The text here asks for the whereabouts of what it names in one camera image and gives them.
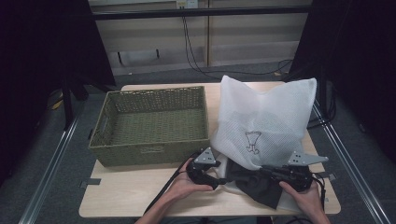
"wicker basket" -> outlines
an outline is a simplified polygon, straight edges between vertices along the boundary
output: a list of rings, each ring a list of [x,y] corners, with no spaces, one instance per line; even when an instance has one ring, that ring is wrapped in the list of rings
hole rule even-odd
[[[204,87],[107,93],[90,142],[104,166],[180,162],[209,146]]]

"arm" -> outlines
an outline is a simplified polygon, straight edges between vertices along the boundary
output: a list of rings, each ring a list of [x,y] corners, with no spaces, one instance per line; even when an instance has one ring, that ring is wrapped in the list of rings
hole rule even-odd
[[[186,173],[186,167],[190,160],[180,169],[180,174],[175,178],[169,190],[147,211],[145,215],[139,218],[136,224],[155,224],[159,223],[165,216],[167,210],[172,204],[180,199],[184,199],[195,191],[211,191],[212,187],[208,185],[194,184]]]
[[[279,182],[280,187],[293,197],[300,209],[315,224],[330,224],[330,220],[322,209],[318,193],[318,184],[313,181],[311,188],[305,192],[297,192],[286,182]]]

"wall outlet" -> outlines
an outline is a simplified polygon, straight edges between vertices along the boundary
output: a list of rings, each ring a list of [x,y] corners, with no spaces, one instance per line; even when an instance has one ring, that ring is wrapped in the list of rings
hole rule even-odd
[[[176,0],[176,8],[177,9],[187,8],[187,1],[186,0]]]
[[[198,0],[187,0],[187,8],[198,8]]]

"black curtain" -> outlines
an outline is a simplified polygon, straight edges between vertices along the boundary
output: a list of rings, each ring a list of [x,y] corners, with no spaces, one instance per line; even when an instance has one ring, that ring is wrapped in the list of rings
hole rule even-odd
[[[396,161],[396,3],[354,1],[328,72],[368,134]]]
[[[86,0],[2,2],[0,183],[28,148],[64,76],[115,85],[95,21],[74,17],[90,14]]]

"wooden table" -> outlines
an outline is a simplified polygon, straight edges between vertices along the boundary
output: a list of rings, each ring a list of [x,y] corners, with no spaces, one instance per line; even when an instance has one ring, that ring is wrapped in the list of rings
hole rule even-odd
[[[268,91],[282,82],[251,82],[249,87],[257,91]],[[166,89],[176,87],[205,86],[209,136],[217,129],[220,84],[162,84],[130,85],[123,91]],[[306,153],[317,154],[312,140],[306,132],[303,139]],[[82,217],[141,217],[154,197],[161,190],[179,164],[155,164],[139,166],[104,167],[99,161],[93,167],[91,178],[101,178],[100,185],[89,185],[79,208]],[[312,172],[323,172],[321,163],[311,167]],[[327,214],[337,214],[340,203],[326,181]],[[224,191],[222,186],[211,192],[195,192],[177,202],[168,212],[169,217],[218,217],[218,216],[283,216],[299,213],[288,194],[283,194],[279,207],[274,210],[256,203],[246,195]]]

